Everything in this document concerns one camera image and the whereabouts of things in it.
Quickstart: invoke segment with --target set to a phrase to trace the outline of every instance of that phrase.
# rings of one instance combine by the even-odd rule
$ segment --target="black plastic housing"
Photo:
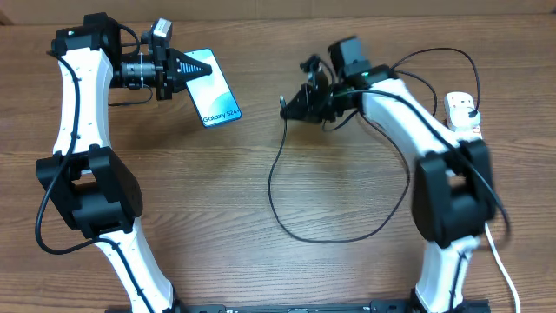
[[[460,142],[459,151],[493,188],[488,148],[482,140]],[[452,186],[447,171],[463,176],[461,185]],[[423,237],[442,249],[464,236],[484,232],[492,220],[495,203],[487,188],[450,151],[429,152],[415,164],[414,196],[411,206],[415,225]]]
[[[58,56],[81,48],[104,50],[114,70],[120,69],[122,47],[118,22],[104,12],[88,14],[83,18],[83,26],[58,30],[52,40],[52,50]]]
[[[371,70],[371,63],[365,57],[361,40],[349,37],[328,47],[330,60],[340,79],[352,77]]]
[[[36,161],[36,176],[46,190],[64,156]],[[95,181],[75,185],[83,170],[90,170]],[[91,145],[86,153],[71,155],[69,168],[57,180],[50,200],[64,222],[80,230],[85,238],[103,233],[132,230],[135,217],[142,214],[139,183],[110,147]]]

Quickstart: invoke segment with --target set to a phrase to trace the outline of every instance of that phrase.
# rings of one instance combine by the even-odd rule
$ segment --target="black mounting bracket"
[[[68,50],[90,48],[102,49],[114,70],[120,69],[122,47],[118,22],[106,13],[85,15],[83,26],[71,27],[56,32],[52,40],[52,51],[64,56]]]
[[[150,31],[142,35],[142,42],[149,45],[150,61],[154,69],[152,77],[145,77],[145,83],[156,88],[156,100],[171,99],[172,93],[186,89],[186,82],[212,73],[209,64],[170,48],[172,29],[172,22],[159,18]]]
[[[302,305],[262,305],[248,307],[226,307],[214,305],[175,305],[163,313],[420,313],[425,311],[415,307],[411,300],[373,300],[370,303],[354,304],[302,304]],[[453,313],[490,313],[487,300],[464,300]],[[107,310],[106,313],[131,313],[130,310]]]
[[[46,190],[65,156],[36,161],[36,177]],[[91,183],[74,184],[82,173],[95,177]],[[88,152],[70,156],[68,169],[53,186],[50,200],[73,230],[85,238],[133,228],[135,217],[142,214],[139,183],[110,147],[93,144]]]
[[[349,37],[328,47],[330,59],[338,78],[337,83],[328,84],[327,75],[321,68],[322,60],[317,55],[300,64],[301,70],[309,74],[295,97],[286,105],[281,104],[280,117],[309,123],[334,122],[346,110],[361,107],[361,94],[333,97],[350,90],[367,89],[374,83],[398,76],[387,65],[372,67],[364,57],[361,40]]]

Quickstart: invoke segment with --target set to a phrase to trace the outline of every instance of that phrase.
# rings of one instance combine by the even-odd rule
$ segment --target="smartphone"
[[[195,50],[185,55],[212,66],[212,74],[186,82],[202,125],[212,127],[241,118],[240,107],[212,50]]]

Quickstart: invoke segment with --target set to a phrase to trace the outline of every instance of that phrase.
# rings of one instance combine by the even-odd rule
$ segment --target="black cable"
[[[487,183],[487,181],[485,180],[485,178],[477,171],[477,169],[475,169],[475,167],[469,162],[469,160],[467,160],[465,158],[465,156],[463,156],[461,154],[461,152],[459,152],[457,149],[455,149],[452,144],[450,144],[427,120],[426,118],[410,103],[408,102],[406,99],[404,99],[403,97],[400,97],[398,95],[389,93],[389,92],[385,92],[385,91],[381,91],[381,90],[350,90],[350,91],[346,91],[346,92],[342,92],[340,94],[337,95],[333,95],[333,97],[345,97],[348,95],[354,95],[354,94],[362,94],[362,93],[370,93],[370,94],[375,94],[375,95],[380,95],[380,96],[384,96],[384,97],[389,97],[392,98],[396,101],[399,101],[403,104],[405,104],[419,119],[420,121],[425,125],[425,127],[427,127],[427,129],[433,134],[434,137],[436,137],[436,139],[438,139],[442,144],[444,144],[448,150],[450,150],[455,156],[457,156],[460,159],[460,162],[463,163],[463,165],[468,169],[471,170],[473,172],[473,174],[479,178],[479,180],[481,181],[481,183],[483,184],[483,186],[486,188],[486,190],[488,191],[488,193],[491,195],[491,197],[493,198],[494,202],[496,203],[496,206],[498,207],[498,209],[500,210],[500,214],[502,215],[502,217],[504,218],[504,223],[506,224],[506,240],[510,237],[511,234],[511,226],[510,226],[510,220],[509,220],[509,216],[506,212],[506,209],[504,208],[504,205],[502,204],[500,198],[498,197],[498,195],[496,194],[496,192],[493,190],[493,188],[490,186],[489,183]]]
[[[334,71],[332,70],[332,67],[330,67],[330,65],[328,65],[328,63],[322,59],[321,59],[321,64],[324,65],[324,67],[328,71],[328,74],[330,74],[330,81],[332,82],[330,85],[331,86],[336,85],[336,77],[334,76]]]
[[[130,52],[130,53],[124,53],[124,54],[122,54],[122,55],[123,55],[123,56],[126,56],[126,57],[134,57],[134,56],[138,55],[138,54],[139,54],[139,50],[141,49],[141,41],[139,40],[139,37],[137,36],[137,34],[136,34],[131,28],[129,28],[129,27],[126,26],[126,25],[118,24],[118,28],[119,28],[120,30],[125,30],[125,31],[127,31],[127,32],[136,40],[135,44],[124,43],[124,44],[121,45],[122,47],[128,47],[128,46],[130,47],[130,46],[134,46],[134,45],[135,45],[135,47],[136,47],[132,52]]]
[[[404,170],[406,171],[406,176],[407,176],[407,182],[406,182],[406,187],[403,190],[403,192],[401,193],[400,196],[400,200],[398,200],[398,203],[394,206],[394,208],[392,209],[392,211],[390,212],[390,214],[387,216],[387,218],[384,220],[384,222],[382,222],[382,224],[376,228],[375,230],[373,230],[372,232],[363,235],[363,236],[359,236],[356,238],[350,238],[350,239],[343,239],[343,240],[316,240],[316,239],[307,239],[307,238],[303,238],[300,236],[297,236],[296,234],[294,234],[293,232],[291,232],[290,230],[288,230],[288,228],[281,222],[280,217],[278,216],[278,213],[276,212],[275,209],[275,205],[272,202],[272,192],[270,189],[271,186],[271,182],[272,182],[272,174],[275,171],[275,167],[276,164],[278,163],[278,159],[280,158],[280,154],[284,148],[284,143],[286,142],[286,134],[288,132],[288,122],[286,119],[284,119],[284,135],[281,139],[281,143],[280,143],[280,148],[278,149],[278,153],[276,154],[276,159],[275,161],[272,163],[272,167],[270,168],[270,173],[268,174],[268,201],[270,202],[270,208],[272,209],[272,212],[275,215],[275,219],[276,222],[280,225],[280,227],[288,234],[290,235],[293,239],[304,242],[304,243],[354,243],[354,242],[358,242],[360,240],[363,239],[367,239],[371,236],[373,236],[374,234],[378,233],[380,230],[382,230],[382,228],[388,223],[388,221],[390,220],[390,218],[392,218],[392,216],[394,215],[394,213],[396,212],[396,210],[400,207],[401,202],[403,201],[403,198],[406,196],[407,194],[407,190],[409,189],[409,183],[411,180],[411,175],[409,173],[409,165],[407,164],[407,160],[404,158],[403,154],[401,153],[400,148],[396,145],[396,143],[386,134],[384,133],[384,131],[382,131],[381,129],[379,129],[378,127],[374,126],[373,124],[371,124],[369,121],[367,121],[367,123],[369,123],[375,130],[377,130],[379,133],[381,133],[398,151],[398,153],[400,154],[401,160],[403,162],[404,165]]]
[[[143,85],[143,88],[148,89],[150,91],[149,99],[142,100],[138,102],[122,102],[122,103],[110,103],[108,106],[126,106],[126,105],[135,105],[135,104],[144,104],[150,101],[153,98],[153,90],[148,85]]]
[[[406,61],[408,58],[410,58],[412,56],[418,55],[418,54],[423,53],[423,52],[438,51],[438,50],[448,50],[448,51],[458,52],[458,53],[462,54],[464,57],[466,57],[467,60],[469,60],[469,63],[471,63],[471,66],[473,67],[473,73],[475,74],[475,81],[477,81],[477,104],[475,104],[475,110],[471,111],[469,113],[469,116],[470,117],[475,117],[477,115],[477,112],[479,112],[479,104],[480,104],[479,72],[477,71],[477,66],[475,66],[475,62],[465,51],[455,49],[455,48],[431,48],[431,49],[419,50],[419,51],[415,51],[414,53],[412,53],[412,54],[410,54],[406,57],[403,57],[400,61],[398,61],[394,65],[392,65],[392,67],[390,69],[394,70],[395,68],[400,66],[404,61]]]
[[[54,52],[49,51],[49,52],[47,52],[47,54],[49,56],[54,57],[55,59],[57,59],[61,64],[63,64],[63,66],[71,74],[71,78],[73,80],[73,84],[74,84],[74,88],[75,88],[75,94],[76,94],[76,107],[75,107],[75,110],[74,110],[73,127],[72,127],[72,131],[71,131],[71,140],[69,142],[68,151],[66,152],[66,156],[63,158],[62,163],[58,167],[58,170],[56,171],[55,175],[52,177],[52,181],[50,182],[49,187],[46,189],[46,192],[44,193],[43,200],[41,201],[41,205],[39,206],[38,213],[36,214],[36,222],[35,222],[35,239],[36,239],[36,242],[38,243],[39,247],[41,247],[41,249],[43,249],[45,252],[50,253],[52,255],[58,255],[58,256],[77,251],[79,249],[88,247],[88,246],[90,246],[91,244],[94,244],[94,243],[108,243],[108,244],[110,244],[112,246],[112,249],[117,252],[118,256],[122,260],[123,266],[125,267],[126,271],[128,272],[129,279],[131,280],[131,282],[133,283],[134,288],[137,291],[137,295],[139,295],[141,297],[141,299],[145,302],[145,306],[147,307],[149,312],[150,313],[155,313],[153,308],[150,306],[149,300],[142,293],[142,289],[139,287],[139,283],[137,283],[136,278],[134,277],[133,272],[131,271],[131,268],[129,267],[128,260],[123,255],[123,252],[122,252],[122,250],[120,249],[120,247],[118,246],[117,243],[113,242],[112,240],[106,239],[106,238],[95,238],[95,239],[88,240],[84,243],[79,243],[79,244],[77,244],[73,247],[63,249],[63,250],[52,249],[49,246],[47,246],[46,243],[44,243],[43,236],[41,234],[41,226],[42,226],[42,223],[43,223],[44,211],[46,210],[46,205],[49,202],[50,194],[52,194],[52,190],[54,189],[54,185],[57,183],[58,179],[60,179],[60,176],[62,175],[62,173],[66,170],[66,167],[68,166],[68,161],[70,160],[70,157],[73,153],[73,149],[76,147],[76,142],[77,142],[77,139],[79,138],[79,135],[77,135],[77,131],[78,131],[77,127],[79,125],[79,110],[81,108],[81,105],[80,105],[81,95],[80,95],[80,90],[79,90],[79,80],[80,79],[77,78],[77,75],[76,75],[75,71],[73,71],[73,69],[66,62],[66,60],[64,60],[60,56],[54,54]]]
[[[455,274],[453,275],[452,291],[450,291],[450,302],[449,302],[450,306],[448,307],[448,313],[453,312],[453,301],[455,299],[455,290],[456,287],[458,286],[458,279],[460,278],[460,272],[461,272],[461,264],[463,263],[464,259],[467,260],[466,252],[461,252],[460,258],[458,259],[458,265],[455,269]]]
[[[405,70],[394,70],[394,72],[400,73],[400,74],[403,74],[403,75],[407,75],[409,77],[413,77],[413,78],[417,79],[418,81],[421,81],[433,92],[433,97],[434,97],[433,117],[436,116],[436,109],[438,108],[438,97],[436,96],[436,91],[434,90],[433,86],[430,83],[428,83],[428,81],[426,81],[425,79],[415,75],[412,72],[408,72],[408,71],[405,71]]]
[[[120,45],[120,47],[125,48],[125,47],[133,47],[133,46],[137,46],[137,43],[122,43]]]
[[[356,116],[357,113],[359,113],[357,110],[353,111],[353,112],[352,112],[351,114],[349,114],[343,121],[341,121],[341,123],[340,123],[338,126],[332,128],[331,130],[327,130],[327,129],[326,129],[325,125],[327,124],[327,121],[324,121],[324,122],[322,123],[322,131],[324,131],[324,132],[332,132],[332,131],[335,131],[335,130],[339,130],[340,128],[342,128],[343,126],[345,126],[345,125],[349,122],[350,119],[352,119],[354,116]]]

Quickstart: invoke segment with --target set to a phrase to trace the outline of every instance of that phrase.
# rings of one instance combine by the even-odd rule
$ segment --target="wood grain surface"
[[[137,32],[149,23],[130,24]],[[60,121],[56,61],[44,54],[56,26],[0,28],[0,311],[102,312],[126,306],[114,271],[96,248],[51,256],[33,227],[43,189],[35,162],[49,157]],[[358,35],[374,64],[449,46],[476,61],[482,130],[493,154],[496,189],[513,222],[500,252],[524,311],[556,310],[556,19],[554,16],[406,17],[177,23],[172,46],[210,47],[243,118],[204,129],[187,92],[172,101],[110,108],[117,155],[142,187],[143,225],[164,274],[187,303],[261,305],[354,303],[406,297],[420,276],[425,247],[403,202],[376,236],[350,244],[307,244],[278,228],[267,199],[268,171],[281,140],[279,95],[303,83],[299,62],[326,55],[335,40]],[[465,58],[449,52],[403,65],[425,77],[440,99],[475,92]],[[432,109],[428,89],[410,90]],[[110,101],[145,97],[112,90]],[[438,118],[444,120],[441,107]],[[284,223],[312,238],[346,238],[378,226],[397,201],[404,174],[394,149],[353,120],[325,134],[292,122],[275,172]],[[501,236],[500,222],[493,226]],[[83,240],[53,205],[43,226],[56,248]],[[492,255],[473,256],[465,296],[494,312],[513,302]]]
[[[6,25],[82,23],[107,12],[118,22],[314,17],[417,17],[548,14],[554,0],[2,0]]]

